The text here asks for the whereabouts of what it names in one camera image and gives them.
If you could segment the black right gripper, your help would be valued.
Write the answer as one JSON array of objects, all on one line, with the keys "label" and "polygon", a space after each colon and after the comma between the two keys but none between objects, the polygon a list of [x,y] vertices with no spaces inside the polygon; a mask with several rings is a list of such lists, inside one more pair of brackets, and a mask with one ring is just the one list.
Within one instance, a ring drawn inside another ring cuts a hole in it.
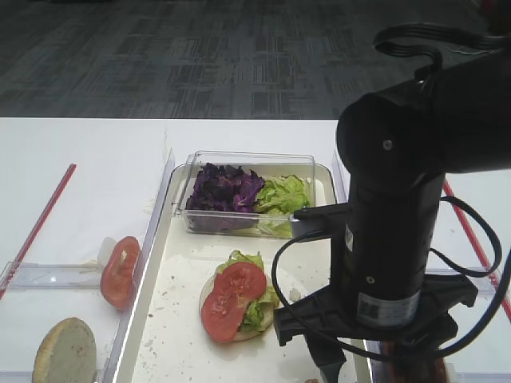
[{"label": "black right gripper", "polygon": [[471,307],[475,273],[333,273],[330,283],[275,312],[280,345],[307,339],[323,382],[338,383],[344,351],[376,361],[408,364],[450,356],[478,336],[474,326],[454,344],[457,323],[450,308]]}]

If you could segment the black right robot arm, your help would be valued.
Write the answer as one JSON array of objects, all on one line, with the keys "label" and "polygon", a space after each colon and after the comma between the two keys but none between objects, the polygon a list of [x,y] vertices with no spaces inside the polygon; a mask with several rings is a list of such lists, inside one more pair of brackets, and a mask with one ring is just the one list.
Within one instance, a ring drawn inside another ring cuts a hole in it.
[{"label": "black right robot arm", "polygon": [[[328,382],[337,380],[345,352],[401,365],[456,353],[487,327],[510,282],[510,259],[492,227],[442,194],[449,173],[510,166],[509,34],[408,23],[382,30],[373,46],[392,57],[426,56],[430,64],[410,81],[361,97],[339,118],[348,200],[292,216],[293,243],[330,240],[330,282],[274,314],[279,344],[303,336]],[[473,279],[487,272],[453,265],[451,275],[426,273],[443,201],[481,225],[493,269],[502,269],[489,307],[463,337],[449,311],[474,304]]]}]

